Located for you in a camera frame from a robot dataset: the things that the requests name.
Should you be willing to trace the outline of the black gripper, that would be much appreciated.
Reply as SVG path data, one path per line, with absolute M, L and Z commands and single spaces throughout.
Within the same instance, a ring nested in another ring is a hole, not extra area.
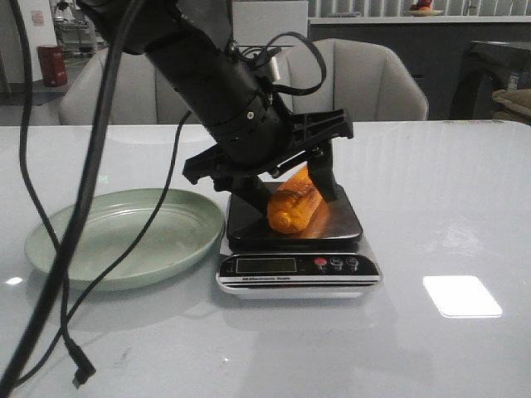
M 309 178 L 326 202 L 339 197 L 333 171 L 334 138 L 352 138 L 353 126 L 344 109 L 293 114 L 287 145 L 260 160 L 259 139 L 241 139 L 233 143 L 238 150 L 228 150 L 216 144 L 185 162 L 183 175 L 193 184 L 210 177 L 218 191 L 230 191 L 230 217 L 260 216 L 265 218 L 271 192 L 259 176 L 267 172 L 278 178 L 292 168 L 307 163 Z

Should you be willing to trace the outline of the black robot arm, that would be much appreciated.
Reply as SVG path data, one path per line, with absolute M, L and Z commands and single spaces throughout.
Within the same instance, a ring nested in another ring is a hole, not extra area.
M 217 191 L 265 211 L 270 192 L 262 173 L 278 177 L 307 163 L 325 201 L 339 186 L 332 171 L 331 139 L 353 137 L 348 114 L 336 110 L 292 114 L 282 95 L 298 90 L 266 75 L 269 55 L 250 60 L 232 39 L 223 1 L 83 1 L 83 13 L 110 45 L 98 94 L 77 209 L 95 189 L 105 133 L 123 54 L 143 55 L 178 92 L 215 145 L 186 161 L 190 182 L 210 177 Z

